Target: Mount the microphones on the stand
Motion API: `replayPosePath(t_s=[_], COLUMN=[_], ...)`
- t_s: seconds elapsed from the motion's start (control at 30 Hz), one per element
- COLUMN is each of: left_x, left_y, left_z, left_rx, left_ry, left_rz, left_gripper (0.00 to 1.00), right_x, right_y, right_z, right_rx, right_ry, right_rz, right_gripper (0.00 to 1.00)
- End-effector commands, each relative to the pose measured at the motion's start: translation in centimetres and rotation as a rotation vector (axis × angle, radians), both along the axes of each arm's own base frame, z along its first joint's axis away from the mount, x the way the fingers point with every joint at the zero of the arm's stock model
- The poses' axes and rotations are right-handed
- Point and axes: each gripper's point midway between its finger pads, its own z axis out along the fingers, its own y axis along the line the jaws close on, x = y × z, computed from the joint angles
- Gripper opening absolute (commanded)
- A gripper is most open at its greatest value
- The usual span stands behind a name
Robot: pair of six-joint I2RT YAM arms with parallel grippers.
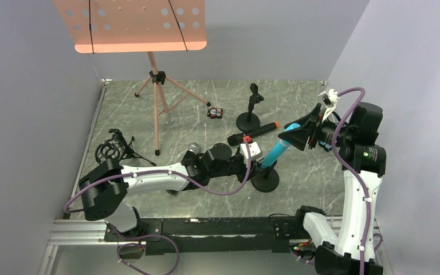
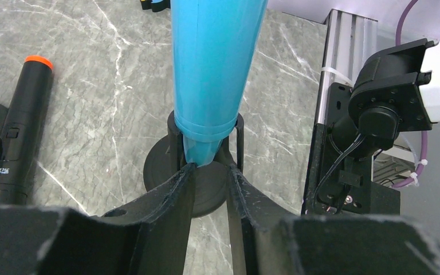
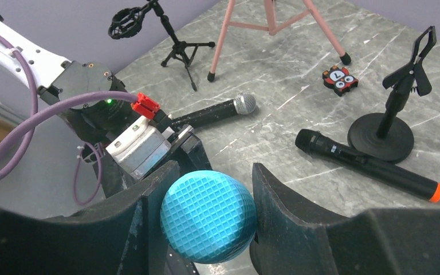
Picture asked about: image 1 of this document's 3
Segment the black round-base mic stand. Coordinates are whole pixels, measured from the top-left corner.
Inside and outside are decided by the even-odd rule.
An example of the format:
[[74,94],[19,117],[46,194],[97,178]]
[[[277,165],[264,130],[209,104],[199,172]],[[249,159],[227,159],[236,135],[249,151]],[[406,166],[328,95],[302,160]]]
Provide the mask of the black round-base mic stand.
[[260,170],[263,172],[263,177],[259,181],[251,182],[252,186],[262,192],[262,193],[270,193],[274,191],[280,182],[280,177],[278,172],[275,170],[277,161],[271,167],[266,168],[265,170]]

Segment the blue microphone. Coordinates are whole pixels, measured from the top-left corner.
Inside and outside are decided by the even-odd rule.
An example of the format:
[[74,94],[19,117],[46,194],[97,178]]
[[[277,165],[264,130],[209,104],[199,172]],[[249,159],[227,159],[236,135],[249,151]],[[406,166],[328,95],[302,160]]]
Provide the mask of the blue microphone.
[[270,152],[266,155],[261,163],[261,168],[265,169],[274,165],[277,159],[291,146],[289,142],[283,139],[274,145]]

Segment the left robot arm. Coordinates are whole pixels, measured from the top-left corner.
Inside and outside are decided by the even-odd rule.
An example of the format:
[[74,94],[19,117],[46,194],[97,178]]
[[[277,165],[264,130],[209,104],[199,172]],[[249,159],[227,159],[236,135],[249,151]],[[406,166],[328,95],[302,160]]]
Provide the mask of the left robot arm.
[[141,227],[138,211],[123,202],[128,195],[152,191],[211,190],[212,178],[235,175],[245,183],[263,155],[256,142],[239,145],[237,152],[217,143],[204,153],[188,150],[181,162],[169,166],[134,167],[108,159],[83,176],[78,187],[87,221],[105,220],[124,233]]

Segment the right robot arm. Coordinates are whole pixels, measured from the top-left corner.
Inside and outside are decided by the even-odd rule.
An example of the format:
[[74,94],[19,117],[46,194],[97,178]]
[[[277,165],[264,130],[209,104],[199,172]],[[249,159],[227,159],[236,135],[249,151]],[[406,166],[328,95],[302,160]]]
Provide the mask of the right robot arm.
[[344,208],[340,231],[335,234],[326,214],[317,208],[300,209],[302,226],[316,250],[317,274],[383,274],[375,261],[374,214],[386,150],[376,145],[383,110],[361,102],[348,123],[342,123],[332,152],[343,160]]

